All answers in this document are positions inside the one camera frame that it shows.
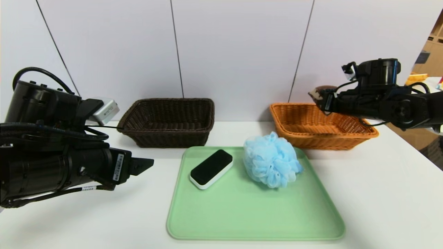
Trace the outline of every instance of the mesh loofah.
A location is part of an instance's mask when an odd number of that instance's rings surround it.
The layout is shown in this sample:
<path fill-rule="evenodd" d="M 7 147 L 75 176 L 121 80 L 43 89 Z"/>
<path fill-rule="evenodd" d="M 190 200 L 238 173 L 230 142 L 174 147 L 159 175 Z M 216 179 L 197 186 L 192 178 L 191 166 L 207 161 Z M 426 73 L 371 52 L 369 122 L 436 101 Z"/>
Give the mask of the mesh loofah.
<path fill-rule="evenodd" d="M 292 145 L 275 132 L 246 140 L 244 148 L 248 175 L 270 188 L 286 187 L 303 171 Z"/>

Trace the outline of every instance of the wooden shelf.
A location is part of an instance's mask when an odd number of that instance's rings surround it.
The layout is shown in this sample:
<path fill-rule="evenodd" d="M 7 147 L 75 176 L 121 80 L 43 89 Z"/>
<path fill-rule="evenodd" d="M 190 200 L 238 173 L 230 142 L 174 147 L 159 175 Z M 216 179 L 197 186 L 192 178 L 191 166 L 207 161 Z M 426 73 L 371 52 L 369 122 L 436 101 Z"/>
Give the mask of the wooden shelf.
<path fill-rule="evenodd" d="M 435 35 L 429 35 L 427 38 L 428 42 L 436 43 L 436 44 L 442 44 L 443 45 L 443 37 L 435 36 Z"/>
<path fill-rule="evenodd" d="M 440 13 L 437 21 L 435 22 L 434 27 L 432 28 L 431 35 L 442 36 L 443 37 L 443 10 Z"/>
<path fill-rule="evenodd" d="M 429 58 L 425 64 L 415 64 L 412 71 L 430 77 L 443 76 L 443 43 L 427 41 L 423 50 L 431 53 Z"/>

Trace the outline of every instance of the wicker basket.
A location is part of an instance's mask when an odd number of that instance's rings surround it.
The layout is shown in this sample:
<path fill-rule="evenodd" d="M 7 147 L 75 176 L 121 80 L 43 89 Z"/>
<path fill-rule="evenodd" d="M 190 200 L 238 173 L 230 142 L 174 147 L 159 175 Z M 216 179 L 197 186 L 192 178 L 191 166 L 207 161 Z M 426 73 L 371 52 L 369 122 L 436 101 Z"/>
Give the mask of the wicker basket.
<path fill-rule="evenodd" d="M 427 74 L 416 74 L 412 72 L 411 75 L 409 75 L 404 85 L 409 86 L 414 84 L 415 82 L 423 82 L 425 79 L 427 79 Z"/>
<path fill-rule="evenodd" d="M 136 101 L 118 131 L 142 148 L 205 145 L 214 125 L 214 102 L 207 98 L 153 98 Z"/>
<path fill-rule="evenodd" d="M 277 134 L 295 147 L 321 150 L 350 150 L 378 136 L 373 127 L 358 118 L 323 114 L 315 104 L 277 103 L 270 107 Z"/>

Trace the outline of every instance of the orange wicker basket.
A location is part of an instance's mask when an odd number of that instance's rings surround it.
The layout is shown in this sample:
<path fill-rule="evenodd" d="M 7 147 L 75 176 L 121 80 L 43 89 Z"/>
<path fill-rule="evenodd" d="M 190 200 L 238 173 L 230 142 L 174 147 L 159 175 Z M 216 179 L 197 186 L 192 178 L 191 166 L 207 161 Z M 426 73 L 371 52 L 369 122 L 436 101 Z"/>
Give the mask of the orange wicker basket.
<path fill-rule="evenodd" d="M 426 78 L 427 78 L 427 74 L 416 74 L 416 73 L 412 72 L 404 85 L 409 86 L 409 85 L 414 84 L 415 82 L 423 82 Z"/>
<path fill-rule="evenodd" d="M 326 116 L 315 104 L 276 103 L 270 109 L 277 134 L 295 147 L 350 150 L 378 136 L 375 128 L 362 125 L 358 118 L 338 113 Z"/>

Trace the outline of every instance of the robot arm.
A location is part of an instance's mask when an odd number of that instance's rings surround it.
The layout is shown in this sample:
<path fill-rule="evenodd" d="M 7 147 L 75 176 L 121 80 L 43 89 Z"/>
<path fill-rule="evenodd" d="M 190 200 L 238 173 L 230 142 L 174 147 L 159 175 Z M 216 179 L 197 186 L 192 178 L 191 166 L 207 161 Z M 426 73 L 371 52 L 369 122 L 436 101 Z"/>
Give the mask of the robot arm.
<path fill-rule="evenodd" d="M 443 124 L 443 92 L 429 93 L 429 88 L 417 82 L 410 86 L 398 86 L 396 76 L 400 72 L 397 59 L 378 59 L 357 65 L 351 62 L 342 67 L 351 80 L 339 87 L 320 86 L 309 95 L 326 115 L 341 113 L 358 118 L 391 122 L 402 130 L 432 128 L 440 133 Z M 355 89 L 339 92 L 343 86 L 357 83 Z M 412 87 L 421 85 L 422 93 Z"/>
<path fill-rule="evenodd" d="M 21 81 L 29 71 L 46 74 L 63 89 Z M 58 77 L 36 67 L 20 70 L 12 87 L 6 123 L 0 124 L 1 207 L 21 207 L 80 191 L 113 191 L 153 165 L 152 159 L 110 148 L 104 142 L 108 135 L 85 125 L 86 121 L 105 125 L 119 111 L 114 100 L 82 100 Z M 92 181 L 101 185 L 78 186 Z"/>

